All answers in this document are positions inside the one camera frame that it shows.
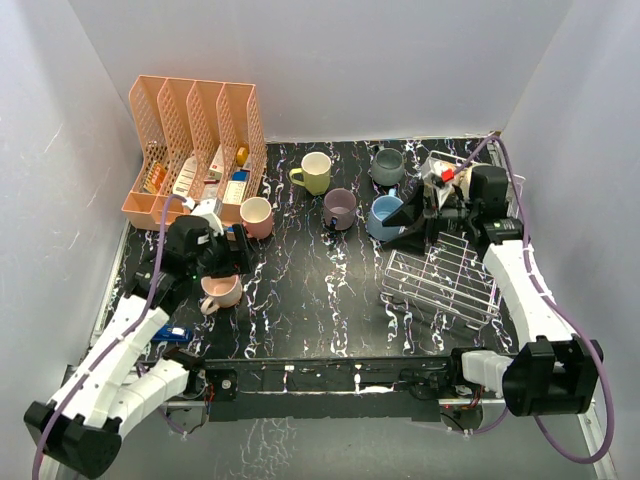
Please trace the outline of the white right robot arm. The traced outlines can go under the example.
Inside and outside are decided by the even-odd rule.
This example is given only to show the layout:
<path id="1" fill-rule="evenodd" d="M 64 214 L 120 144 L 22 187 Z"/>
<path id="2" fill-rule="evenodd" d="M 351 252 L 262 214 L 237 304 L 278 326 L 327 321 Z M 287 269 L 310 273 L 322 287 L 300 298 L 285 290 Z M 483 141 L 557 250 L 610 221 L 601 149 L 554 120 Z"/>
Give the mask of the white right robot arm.
<path id="1" fill-rule="evenodd" d="M 444 232 L 464 232 L 506 303 L 520 342 L 513 358 L 457 349 L 447 388 L 466 397 L 480 386 L 504 398 L 515 416 L 582 414 L 603 377 L 603 353 L 564 319 L 534 261 L 527 226 L 509 208 L 518 202 L 507 170 L 475 163 L 424 164 L 422 181 L 385 219 L 403 231 L 396 249 L 418 252 Z"/>

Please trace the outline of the pink mug white inside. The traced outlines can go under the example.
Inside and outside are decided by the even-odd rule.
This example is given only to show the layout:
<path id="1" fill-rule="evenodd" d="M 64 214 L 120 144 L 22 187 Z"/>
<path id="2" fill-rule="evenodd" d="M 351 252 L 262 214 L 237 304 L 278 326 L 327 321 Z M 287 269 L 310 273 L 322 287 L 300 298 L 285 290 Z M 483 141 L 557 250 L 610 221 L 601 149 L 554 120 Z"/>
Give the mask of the pink mug white inside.
<path id="1" fill-rule="evenodd" d="M 251 197 L 240 206 L 242 224 L 247 233 L 258 240 L 269 237 L 274 219 L 270 202 L 263 197 Z"/>

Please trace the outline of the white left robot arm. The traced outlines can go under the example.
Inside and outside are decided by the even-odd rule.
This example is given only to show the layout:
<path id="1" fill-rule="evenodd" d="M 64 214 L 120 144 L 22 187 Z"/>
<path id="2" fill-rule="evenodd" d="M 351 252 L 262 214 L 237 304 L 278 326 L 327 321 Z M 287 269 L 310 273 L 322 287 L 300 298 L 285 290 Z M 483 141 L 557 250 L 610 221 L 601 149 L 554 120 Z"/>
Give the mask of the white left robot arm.
<path id="1" fill-rule="evenodd" d="M 181 215 L 160 230 L 153 254 L 139 263 L 106 329 L 64 385 L 34 401 L 24 423 L 35 444 L 31 476 L 50 457 L 88 479 L 109 469 L 128 433 L 166 400 L 200 396 L 207 376 L 197 357 L 178 348 L 128 383 L 142 350 L 203 278 L 246 274 L 245 228 L 229 239 L 213 214 Z"/>

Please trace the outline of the green-inside mushroom pattern mug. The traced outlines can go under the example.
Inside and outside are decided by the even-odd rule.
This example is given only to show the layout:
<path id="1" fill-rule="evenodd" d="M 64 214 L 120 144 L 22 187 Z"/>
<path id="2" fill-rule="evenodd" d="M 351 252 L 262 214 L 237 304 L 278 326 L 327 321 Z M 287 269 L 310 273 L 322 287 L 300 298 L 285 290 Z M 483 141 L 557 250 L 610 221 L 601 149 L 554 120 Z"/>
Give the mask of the green-inside mushroom pattern mug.
<path id="1" fill-rule="evenodd" d="M 490 176 L 494 167 L 489 164 L 473 164 L 461 175 L 459 190 L 465 202 L 486 200 L 491 193 Z"/>

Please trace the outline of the light pink mug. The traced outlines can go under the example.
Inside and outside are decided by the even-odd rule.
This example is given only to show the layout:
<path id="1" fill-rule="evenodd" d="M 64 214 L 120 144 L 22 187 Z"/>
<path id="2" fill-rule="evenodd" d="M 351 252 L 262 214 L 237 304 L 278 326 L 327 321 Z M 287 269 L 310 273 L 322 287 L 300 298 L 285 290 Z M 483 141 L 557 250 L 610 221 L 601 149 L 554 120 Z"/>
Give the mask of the light pink mug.
<path id="1" fill-rule="evenodd" d="M 200 310 L 204 315 L 210 315 L 221 308 L 231 308 L 242 298 L 243 288 L 239 275 L 224 278 L 204 277 L 201 287 L 206 297 Z"/>

